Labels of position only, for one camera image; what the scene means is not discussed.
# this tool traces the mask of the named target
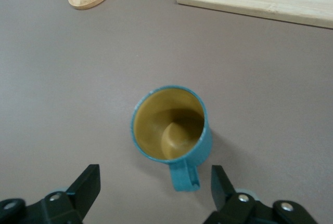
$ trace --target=gray table surface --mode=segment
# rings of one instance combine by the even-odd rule
[[[100,164],[93,223],[203,223],[212,164],[236,188],[333,219],[333,30],[178,5],[0,0],[0,199],[33,204]],[[167,165],[134,147],[150,90],[204,101],[213,150],[201,189],[175,192]]]

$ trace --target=silver bolt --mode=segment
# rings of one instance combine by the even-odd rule
[[[238,199],[239,199],[241,202],[248,202],[248,201],[249,201],[248,196],[245,195],[245,194],[240,194],[240,195],[238,196]]]
[[[4,206],[4,210],[10,209],[16,205],[16,202],[10,202]]]
[[[60,194],[54,194],[50,197],[50,201],[55,201],[60,198]]]
[[[287,203],[287,202],[283,202],[281,203],[281,207],[285,210],[285,211],[293,211],[293,207],[291,206],[291,204]]]

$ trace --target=blue mug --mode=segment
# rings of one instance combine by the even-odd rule
[[[176,191],[200,188],[197,166],[209,156],[212,134],[197,94],[177,85],[151,91],[135,107],[131,133],[144,156],[169,165]]]

